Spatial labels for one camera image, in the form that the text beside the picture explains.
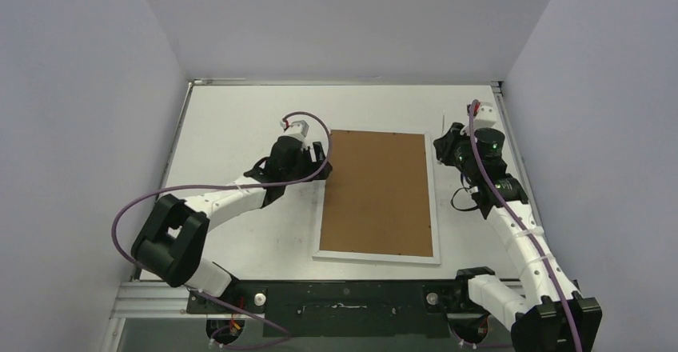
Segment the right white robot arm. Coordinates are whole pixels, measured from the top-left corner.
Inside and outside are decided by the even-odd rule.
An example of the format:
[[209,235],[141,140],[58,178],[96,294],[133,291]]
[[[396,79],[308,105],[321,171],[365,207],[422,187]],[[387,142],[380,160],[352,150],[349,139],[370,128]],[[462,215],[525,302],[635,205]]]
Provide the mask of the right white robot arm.
[[590,351],[602,320],[600,304],[584,297],[558,265],[524,188],[507,171],[504,142],[499,130],[469,133],[460,122],[433,142],[437,160],[459,170],[524,290],[518,294],[489,270],[459,271],[467,280],[453,287],[453,303],[463,311],[481,306],[489,312],[509,330],[516,351]]

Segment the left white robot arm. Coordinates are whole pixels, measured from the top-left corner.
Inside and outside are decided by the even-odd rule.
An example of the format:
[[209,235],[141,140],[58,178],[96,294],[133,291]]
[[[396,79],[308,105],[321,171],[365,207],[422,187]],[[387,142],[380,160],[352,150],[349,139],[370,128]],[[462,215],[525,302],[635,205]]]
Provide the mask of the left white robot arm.
[[131,257],[169,286],[207,294],[218,312],[231,311],[238,290],[233,275],[203,258],[208,233],[230,219],[271,205],[290,182],[325,180],[332,171],[321,142],[307,145],[299,135],[282,135],[269,156],[237,178],[228,190],[188,198],[160,197],[131,247]]

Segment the white picture frame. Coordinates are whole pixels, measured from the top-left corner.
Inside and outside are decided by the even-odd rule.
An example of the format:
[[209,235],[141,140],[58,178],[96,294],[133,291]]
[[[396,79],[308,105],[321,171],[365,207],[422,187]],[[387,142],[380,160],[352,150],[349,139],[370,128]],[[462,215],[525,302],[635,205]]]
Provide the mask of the white picture frame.
[[317,188],[312,256],[438,265],[433,149],[424,132],[333,130]]

